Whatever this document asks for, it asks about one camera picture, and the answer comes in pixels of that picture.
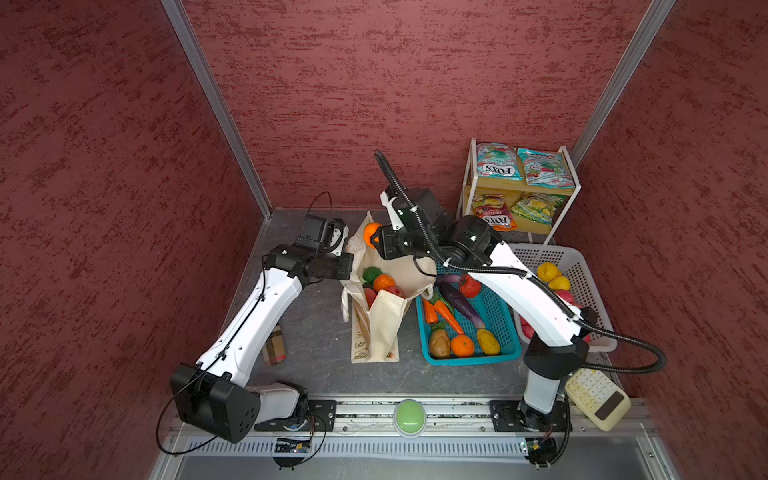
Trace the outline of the orange fruit white basket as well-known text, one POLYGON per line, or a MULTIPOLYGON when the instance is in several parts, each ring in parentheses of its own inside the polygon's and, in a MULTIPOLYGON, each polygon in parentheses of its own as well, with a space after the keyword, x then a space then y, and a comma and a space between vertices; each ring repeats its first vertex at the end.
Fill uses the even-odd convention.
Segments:
POLYGON ((380 227, 380 224, 371 222, 368 223, 363 230, 363 240, 373 249, 376 249, 378 245, 378 241, 374 239, 374 236, 377 234, 380 227))

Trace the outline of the red apple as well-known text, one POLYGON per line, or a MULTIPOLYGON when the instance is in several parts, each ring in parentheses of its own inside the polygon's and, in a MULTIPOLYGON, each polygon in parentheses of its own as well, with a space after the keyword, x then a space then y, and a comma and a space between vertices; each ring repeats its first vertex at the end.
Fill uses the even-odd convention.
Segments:
POLYGON ((364 291, 364 295, 367 303, 367 308, 370 309, 377 298, 377 292, 374 290, 372 286, 368 286, 368 285, 364 286, 363 291, 364 291))
POLYGON ((405 298, 406 297, 405 293, 397 285, 392 285, 392 286, 386 287, 385 291, 390 292, 393 295, 396 295, 396 296, 398 296, 400 298, 405 298))

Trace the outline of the orange pumpkin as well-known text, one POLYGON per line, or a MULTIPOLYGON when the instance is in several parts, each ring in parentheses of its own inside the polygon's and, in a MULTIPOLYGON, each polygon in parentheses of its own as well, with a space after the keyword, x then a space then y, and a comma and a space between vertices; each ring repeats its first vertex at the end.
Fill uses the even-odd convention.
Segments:
POLYGON ((386 290, 388 288, 394 288, 396 286, 395 280, 387 274, 381 274, 376 277, 373 282, 373 287, 376 292, 386 290))

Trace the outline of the orange candy bag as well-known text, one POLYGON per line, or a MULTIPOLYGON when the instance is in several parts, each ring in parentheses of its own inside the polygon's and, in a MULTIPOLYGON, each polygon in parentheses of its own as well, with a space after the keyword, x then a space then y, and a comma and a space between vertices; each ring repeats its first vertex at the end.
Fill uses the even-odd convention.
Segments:
POLYGON ((472 212, 498 232, 517 229, 517 223, 507 205, 506 198, 501 193, 474 195, 472 212))

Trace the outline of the cream canvas grocery bag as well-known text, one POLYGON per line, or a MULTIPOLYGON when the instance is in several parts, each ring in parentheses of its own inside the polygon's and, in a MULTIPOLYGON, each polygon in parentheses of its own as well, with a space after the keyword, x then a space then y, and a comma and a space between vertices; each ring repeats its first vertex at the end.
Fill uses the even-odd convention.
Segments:
POLYGON ((342 314, 352 327, 351 362, 354 364, 397 362, 397 334, 411 305, 433 293, 436 264, 429 258, 407 255, 384 260, 363 239, 364 229, 374 218, 367 213, 356 232, 350 236, 344 251, 353 255, 350 278, 343 280, 342 314), (393 278, 397 293, 382 291, 369 300, 364 292, 364 272, 378 268, 393 278))

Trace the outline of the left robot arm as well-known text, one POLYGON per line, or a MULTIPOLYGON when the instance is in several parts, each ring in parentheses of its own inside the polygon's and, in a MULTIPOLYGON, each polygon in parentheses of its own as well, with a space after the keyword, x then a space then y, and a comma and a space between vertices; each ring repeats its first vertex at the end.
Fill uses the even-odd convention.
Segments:
POLYGON ((307 213, 292 244, 263 255, 257 283, 230 324, 194 364, 179 364, 171 376, 168 403, 181 421, 232 444, 257 424, 304 423, 307 393, 301 386, 247 385, 274 327, 301 292, 325 279, 349 279, 353 256, 343 250, 348 235, 336 215, 307 213))

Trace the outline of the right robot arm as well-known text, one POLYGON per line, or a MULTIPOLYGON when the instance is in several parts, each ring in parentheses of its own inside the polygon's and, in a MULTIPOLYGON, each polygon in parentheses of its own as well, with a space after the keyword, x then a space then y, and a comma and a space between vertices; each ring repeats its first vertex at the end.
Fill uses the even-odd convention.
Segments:
POLYGON ((566 303, 484 220, 475 215, 451 219, 430 190, 407 189, 383 152, 375 151, 374 157, 389 183, 381 199, 390 222, 368 237, 378 254, 385 260, 430 258, 448 270, 466 273, 532 326, 533 340, 523 357, 528 369, 526 387, 516 413, 521 428, 539 432, 550 428, 561 384, 580 368, 592 366, 587 360, 587 333, 626 342, 654 355, 653 363, 622 367, 622 374, 650 374, 666 366, 667 358, 659 347, 602 329, 595 323, 593 309, 566 303))

